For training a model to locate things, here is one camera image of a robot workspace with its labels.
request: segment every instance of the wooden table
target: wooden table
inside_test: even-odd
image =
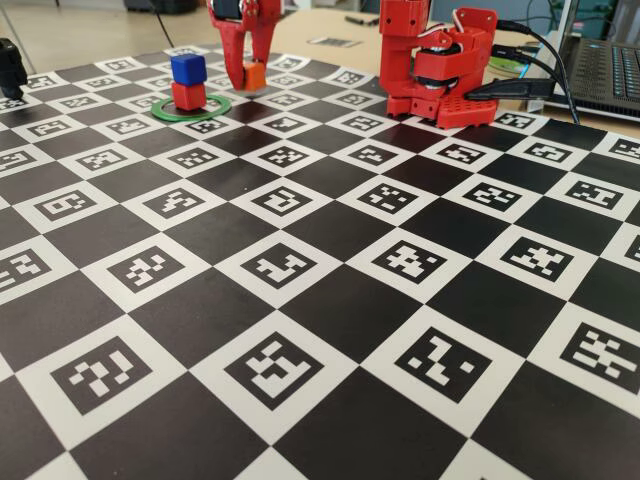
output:
[[[275,52],[287,52],[310,57],[315,60],[356,68],[378,74],[380,71],[380,48],[382,36],[377,27],[360,26],[346,22],[345,15],[359,17],[365,21],[375,18],[368,13],[353,13],[340,10],[312,9],[296,12],[278,24],[272,49]],[[312,45],[308,41],[318,37],[334,37],[359,41],[350,48],[338,48],[326,45]],[[510,32],[497,32],[496,39],[504,45],[520,45],[526,37]],[[493,78],[505,78],[489,71],[485,72],[485,82]],[[503,101],[501,105],[512,110],[521,110],[523,102]],[[571,122],[569,112],[563,109],[545,107],[544,115],[558,120]],[[583,125],[611,132],[640,137],[640,124],[629,120],[620,120],[589,113],[580,113]]]

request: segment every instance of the black object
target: black object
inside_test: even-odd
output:
[[[22,98],[20,85],[27,84],[27,72],[22,65],[18,47],[7,38],[0,38],[0,88],[11,100]]]

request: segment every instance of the laptop keyboard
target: laptop keyboard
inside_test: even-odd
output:
[[[640,49],[612,47],[613,94],[640,100]]]

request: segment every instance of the checkerboard mat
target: checkerboard mat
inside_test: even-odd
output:
[[[225,116],[165,124],[168,55]],[[0,478],[640,471],[640,140],[219,47],[0,100]]]

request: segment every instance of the wire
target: wire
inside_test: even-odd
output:
[[[162,17],[160,17],[160,13],[158,13],[158,9],[156,8],[155,4],[153,3],[152,0],[147,0],[147,2],[149,2],[149,5],[151,5],[151,9],[153,10],[153,13],[156,14],[156,17],[158,18],[158,22],[160,23],[160,26],[162,27],[162,31],[164,32],[164,36],[167,37],[167,42],[169,42],[169,45],[171,45],[171,48],[175,48],[175,45],[171,41],[171,37],[169,36],[169,33],[167,32],[167,29],[164,28],[164,23],[162,22]]]

